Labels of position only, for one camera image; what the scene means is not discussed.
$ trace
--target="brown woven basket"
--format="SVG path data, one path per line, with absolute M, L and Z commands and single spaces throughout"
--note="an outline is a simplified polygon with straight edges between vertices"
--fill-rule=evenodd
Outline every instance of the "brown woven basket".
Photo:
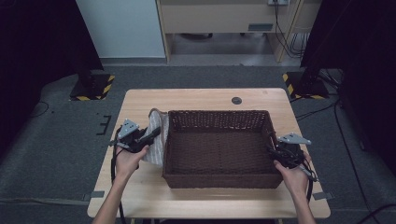
M 169 111 L 163 178 L 170 188 L 275 189 L 268 111 Z

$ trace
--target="forearm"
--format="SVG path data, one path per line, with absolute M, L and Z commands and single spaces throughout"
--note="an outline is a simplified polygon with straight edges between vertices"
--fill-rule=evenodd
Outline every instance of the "forearm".
M 129 178 L 116 176 L 110 192 L 100 207 L 92 223 L 115 223 L 117 211 L 120 205 L 122 193 Z
M 291 194 L 291 197 L 296 208 L 298 223 L 311 224 L 316 223 L 308 201 L 303 193 Z

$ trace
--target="light wood tabletop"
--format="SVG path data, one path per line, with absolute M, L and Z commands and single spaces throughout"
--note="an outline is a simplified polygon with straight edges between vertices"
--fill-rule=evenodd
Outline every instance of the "light wood tabletop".
M 242 99 L 235 105 L 234 97 Z M 126 92 L 115 131 L 125 119 L 149 125 L 149 111 L 169 110 L 267 110 L 276 136 L 287 133 L 302 135 L 282 89 L 168 89 L 130 90 Z M 101 198 L 91 198 L 88 215 L 94 217 L 110 188 L 109 147 L 94 191 L 104 191 Z M 294 205 L 283 181 L 277 189 L 170 189 L 162 178 L 163 169 L 141 161 L 122 195 L 126 217 L 150 218 L 288 218 L 296 217 Z M 319 182 L 313 193 L 322 192 Z M 316 218 L 330 215 L 325 199 L 311 199 L 310 207 Z

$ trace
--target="small black round object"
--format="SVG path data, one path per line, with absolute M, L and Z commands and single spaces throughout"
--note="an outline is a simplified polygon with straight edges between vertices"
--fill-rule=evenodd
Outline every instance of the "small black round object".
M 235 105 L 240 105 L 240 104 L 242 104 L 242 99 L 239 98 L 239 97 L 236 97 L 236 96 L 235 96 L 231 101 L 232 101 L 233 104 L 235 104 Z

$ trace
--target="white wall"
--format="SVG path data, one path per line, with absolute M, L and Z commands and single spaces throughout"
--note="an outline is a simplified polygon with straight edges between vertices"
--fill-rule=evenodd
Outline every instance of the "white wall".
M 100 58 L 165 58 L 155 0 L 77 0 Z

